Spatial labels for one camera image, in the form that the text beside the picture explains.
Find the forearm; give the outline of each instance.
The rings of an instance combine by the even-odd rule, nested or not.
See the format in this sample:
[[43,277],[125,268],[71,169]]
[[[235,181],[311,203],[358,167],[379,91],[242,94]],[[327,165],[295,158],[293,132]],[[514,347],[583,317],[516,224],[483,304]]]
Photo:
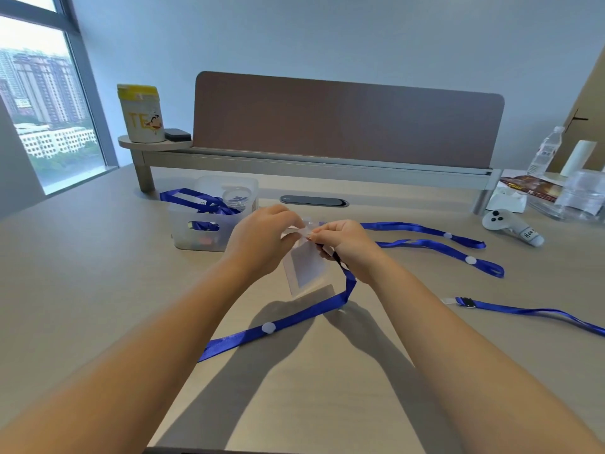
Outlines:
[[370,284],[470,452],[604,451],[558,398],[393,260],[376,260]]
[[0,432],[0,451],[141,452],[250,280],[227,261]]

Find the window frame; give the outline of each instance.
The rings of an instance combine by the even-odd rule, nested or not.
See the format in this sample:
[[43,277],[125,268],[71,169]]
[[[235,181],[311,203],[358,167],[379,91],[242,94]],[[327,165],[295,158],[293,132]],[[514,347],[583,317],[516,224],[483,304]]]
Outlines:
[[[118,166],[116,150],[114,149],[110,130],[107,126],[107,120],[103,113],[99,91],[97,90],[95,77],[93,75],[93,69],[90,66],[84,40],[82,39],[82,34],[74,14],[72,0],[53,1],[55,3],[56,12],[17,0],[0,0],[0,15],[10,17],[11,19],[55,28],[64,32],[65,42],[71,54],[76,73],[80,79],[84,99],[98,137],[101,154],[105,160],[105,165],[108,167],[107,171],[104,173],[108,173],[112,170],[111,167]],[[99,175],[94,175],[83,182],[78,182],[70,187],[51,193],[47,195],[47,197],[71,189],[78,184],[98,176]]]

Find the desk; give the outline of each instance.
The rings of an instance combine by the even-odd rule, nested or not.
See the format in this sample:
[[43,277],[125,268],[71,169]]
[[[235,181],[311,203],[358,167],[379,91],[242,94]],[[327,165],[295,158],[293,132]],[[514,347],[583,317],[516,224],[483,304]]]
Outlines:
[[[154,170],[157,190],[187,186],[201,174]],[[559,223],[530,209],[526,220],[546,238],[544,247],[535,249],[483,229],[467,211],[469,190],[256,177],[262,195],[274,198],[262,205],[288,189],[363,195],[357,197],[360,205],[345,209],[294,210],[322,220],[412,221],[485,240],[484,251],[463,250],[504,266],[503,280],[433,251],[389,250],[439,297],[556,307],[605,324],[603,228]],[[177,250],[163,208],[140,192],[129,166],[0,223],[0,425],[218,261],[220,253]],[[374,236],[389,241],[418,234]],[[336,265],[330,267],[330,282],[331,287],[291,303],[279,267],[246,291],[216,336],[283,317],[330,290],[339,292],[344,277]],[[351,299],[355,304],[346,315],[315,318],[198,365],[149,449],[461,452],[373,292],[360,283]],[[605,439],[603,338],[543,318],[451,309]]]

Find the water bottle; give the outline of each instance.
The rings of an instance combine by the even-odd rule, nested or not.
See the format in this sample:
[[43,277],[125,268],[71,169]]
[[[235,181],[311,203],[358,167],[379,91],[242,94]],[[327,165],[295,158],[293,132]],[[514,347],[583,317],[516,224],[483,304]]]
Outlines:
[[527,169],[528,175],[538,177],[546,172],[546,169],[550,165],[550,161],[555,157],[557,149],[559,149],[559,146],[563,143],[562,134],[564,130],[565,127],[557,126],[555,127],[555,130],[552,131],[552,134],[544,139],[538,152],[535,154],[533,161],[529,165],[529,169]]

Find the paper towel roll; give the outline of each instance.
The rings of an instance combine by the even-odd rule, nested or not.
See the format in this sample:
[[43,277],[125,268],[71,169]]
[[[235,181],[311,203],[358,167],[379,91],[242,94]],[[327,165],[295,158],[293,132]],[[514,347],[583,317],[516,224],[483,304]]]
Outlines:
[[595,146],[596,142],[580,140],[578,144],[575,145],[575,148],[569,156],[568,161],[565,162],[565,165],[561,170],[561,176],[569,177],[571,174],[584,167],[584,164],[586,164],[586,161],[591,156],[592,150],[594,150]]

